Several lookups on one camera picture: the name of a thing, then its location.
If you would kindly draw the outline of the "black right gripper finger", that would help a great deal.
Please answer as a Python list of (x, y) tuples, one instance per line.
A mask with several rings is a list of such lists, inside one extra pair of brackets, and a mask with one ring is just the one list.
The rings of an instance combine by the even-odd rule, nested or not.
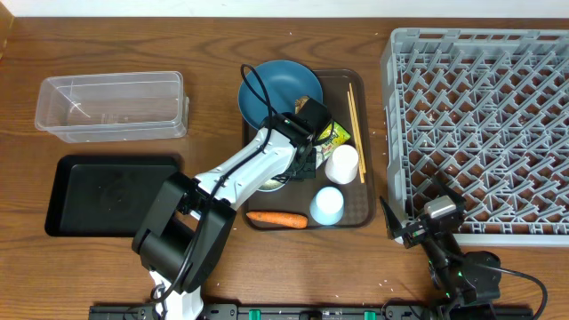
[(397, 216), (393, 213), (392, 209), (388, 205), (387, 201), (381, 196), (380, 197), (381, 209), (383, 210), (386, 228), (388, 232), (389, 239), (403, 239), (403, 226)]
[(443, 181), (441, 181), (438, 177), (432, 178), (433, 184), (440, 190), (440, 193), (443, 196), (449, 196), (451, 200), (454, 202), (458, 209), (464, 209), (466, 199), (454, 191), (452, 188), (448, 187)]

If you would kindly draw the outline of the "dark blue plate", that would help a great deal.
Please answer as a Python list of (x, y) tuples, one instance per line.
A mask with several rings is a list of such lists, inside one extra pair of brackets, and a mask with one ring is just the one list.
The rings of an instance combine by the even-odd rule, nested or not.
[[(324, 102), (322, 86), (309, 68), (291, 60), (272, 60), (255, 68), (264, 83), (271, 106), (277, 113), (294, 112), (295, 102), (308, 96)], [(259, 130), (261, 122), (268, 116), (267, 106), (241, 83), (237, 101), (244, 120)]]

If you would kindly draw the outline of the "light blue bowl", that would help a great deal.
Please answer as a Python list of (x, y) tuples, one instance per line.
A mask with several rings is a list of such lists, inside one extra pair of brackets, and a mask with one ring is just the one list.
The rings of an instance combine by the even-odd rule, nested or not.
[(288, 182), (288, 179), (281, 178), (281, 179), (271, 179), (265, 182), (258, 188), (258, 191), (261, 192), (273, 192), (279, 190)]

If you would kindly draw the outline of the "orange carrot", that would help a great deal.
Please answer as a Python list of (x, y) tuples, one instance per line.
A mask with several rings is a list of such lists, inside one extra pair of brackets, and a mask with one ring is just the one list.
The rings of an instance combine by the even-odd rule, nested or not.
[(250, 220), (288, 228), (306, 228), (309, 223), (307, 217), (289, 212), (248, 212), (246, 217)]

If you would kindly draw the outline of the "brown food scrap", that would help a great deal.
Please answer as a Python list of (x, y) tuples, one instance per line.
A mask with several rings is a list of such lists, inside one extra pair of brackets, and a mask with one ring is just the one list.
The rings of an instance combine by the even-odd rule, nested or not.
[(294, 104), (295, 106), (294, 113), (298, 114), (303, 108), (303, 106), (308, 102), (308, 100), (309, 96), (302, 96), (299, 99), (297, 99)]

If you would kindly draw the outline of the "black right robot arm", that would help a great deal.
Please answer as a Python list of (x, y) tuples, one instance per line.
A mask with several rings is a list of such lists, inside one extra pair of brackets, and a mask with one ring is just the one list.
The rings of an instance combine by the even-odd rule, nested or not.
[(440, 180), (433, 180), (438, 197), (424, 205), (415, 221), (404, 225), (384, 198), (380, 199), (388, 237), (401, 239), (405, 248), (419, 245), (429, 259), (429, 273), (435, 286), (446, 294), (430, 310), (431, 318), (464, 318), (480, 305), (501, 296), (501, 273), (491, 268), (500, 259), (490, 252), (465, 253), (453, 231), (465, 220), (466, 200)]

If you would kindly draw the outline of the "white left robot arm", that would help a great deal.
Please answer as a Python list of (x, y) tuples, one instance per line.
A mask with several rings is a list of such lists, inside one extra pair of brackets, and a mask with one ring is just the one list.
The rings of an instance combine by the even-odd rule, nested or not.
[(153, 309), (128, 310), (125, 318), (197, 318), (201, 286), (220, 260), (237, 209), (267, 181), (300, 171), (332, 122), (328, 107), (308, 99), (299, 111), (270, 112), (249, 144), (223, 164), (194, 178), (171, 175), (132, 240), (155, 281)]

